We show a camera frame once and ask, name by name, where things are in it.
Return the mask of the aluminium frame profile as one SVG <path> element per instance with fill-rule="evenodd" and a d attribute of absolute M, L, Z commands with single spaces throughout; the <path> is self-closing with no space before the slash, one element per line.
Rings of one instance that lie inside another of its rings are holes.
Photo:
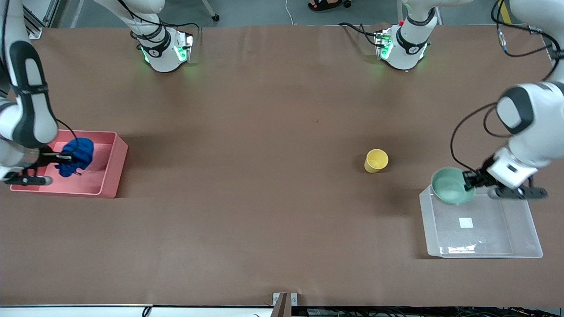
<path fill-rule="evenodd" d="M 68 0 L 22 0 L 24 22 L 30 39 L 39 39 L 44 28 L 56 28 Z"/>

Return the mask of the brown paper table cover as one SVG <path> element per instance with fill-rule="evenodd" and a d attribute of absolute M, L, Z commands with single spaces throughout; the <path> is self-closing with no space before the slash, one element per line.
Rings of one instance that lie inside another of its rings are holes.
<path fill-rule="evenodd" d="M 209 28 L 160 74 L 127 29 L 33 44 L 56 116 L 129 150 L 115 199 L 0 187 L 0 304 L 564 306 L 562 161 L 534 177 L 540 259 L 429 257 L 419 206 L 457 123 L 541 80 L 546 52 L 439 26 L 401 72 L 338 26 Z"/>

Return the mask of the metal bracket with post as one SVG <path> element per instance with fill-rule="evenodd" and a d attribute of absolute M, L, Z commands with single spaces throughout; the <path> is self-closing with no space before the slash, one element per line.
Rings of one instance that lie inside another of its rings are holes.
<path fill-rule="evenodd" d="M 272 295 L 273 310 L 270 317 L 292 317 L 292 308 L 298 307 L 298 293 L 276 292 Z"/>

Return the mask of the pink plastic bin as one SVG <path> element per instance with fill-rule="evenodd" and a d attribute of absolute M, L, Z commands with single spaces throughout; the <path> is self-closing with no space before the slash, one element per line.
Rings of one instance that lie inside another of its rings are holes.
<path fill-rule="evenodd" d="M 64 178 L 55 165 L 38 169 L 38 175 L 50 177 L 49 185 L 11 185 L 12 192 L 47 196 L 114 198 L 117 194 L 128 145 L 116 132 L 76 130 L 79 138 L 93 141 L 93 161 L 85 170 Z"/>

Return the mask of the clear plastic box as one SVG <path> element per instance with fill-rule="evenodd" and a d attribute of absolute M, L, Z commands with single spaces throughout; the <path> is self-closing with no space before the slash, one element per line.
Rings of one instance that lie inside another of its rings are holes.
<path fill-rule="evenodd" d="M 441 258 L 541 258 L 542 247 L 525 200 L 495 200 L 486 189 L 460 206 L 448 205 L 427 187 L 419 195 L 427 253 Z M 461 229 L 459 218 L 474 227 Z"/>

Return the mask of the blue cloth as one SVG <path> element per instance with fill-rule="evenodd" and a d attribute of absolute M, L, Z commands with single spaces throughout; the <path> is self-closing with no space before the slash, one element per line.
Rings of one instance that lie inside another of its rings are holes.
<path fill-rule="evenodd" d="M 89 138 L 74 138 L 59 153 L 59 164 L 55 166 L 59 175 L 68 178 L 86 170 L 93 162 L 93 141 Z"/>

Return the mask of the yellow cup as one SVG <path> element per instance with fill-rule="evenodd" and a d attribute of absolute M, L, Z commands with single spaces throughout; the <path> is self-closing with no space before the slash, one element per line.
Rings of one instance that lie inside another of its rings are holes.
<path fill-rule="evenodd" d="M 370 150 L 365 156 L 364 170 L 367 173 L 376 173 L 387 167 L 389 164 L 388 154 L 384 150 Z"/>

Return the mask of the mint green bowl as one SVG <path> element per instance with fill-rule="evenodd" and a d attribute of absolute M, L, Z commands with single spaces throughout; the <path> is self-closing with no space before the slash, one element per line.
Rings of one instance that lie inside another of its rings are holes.
<path fill-rule="evenodd" d="M 476 189 L 467 189 L 466 184 L 463 171 L 454 167 L 441 168 L 431 178 L 434 195 L 449 205 L 462 205 L 473 200 Z"/>

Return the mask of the stand leg with caster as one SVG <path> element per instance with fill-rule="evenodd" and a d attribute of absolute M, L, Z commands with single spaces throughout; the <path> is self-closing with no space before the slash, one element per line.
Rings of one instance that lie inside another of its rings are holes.
<path fill-rule="evenodd" d="M 219 22 L 220 20 L 220 16 L 219 14 L 215 13 L 215 11 L 213 10 L 213 8 L 211 7 L 209 0 L 201 0 L 203 2 L 203 5 L 205 6 L 206 10 L 209 12 L 209 15 L 211 17 L 211 19 L 214 22 Z"/>

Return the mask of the black sandal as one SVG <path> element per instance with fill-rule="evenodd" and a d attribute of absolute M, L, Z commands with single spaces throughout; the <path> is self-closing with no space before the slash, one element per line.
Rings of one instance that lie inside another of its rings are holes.
<path fill-rule="evenodd" d="M 308 8 L 315 12 L 326 11 L 336 8 L 343 0 L 308 0 Z"/>

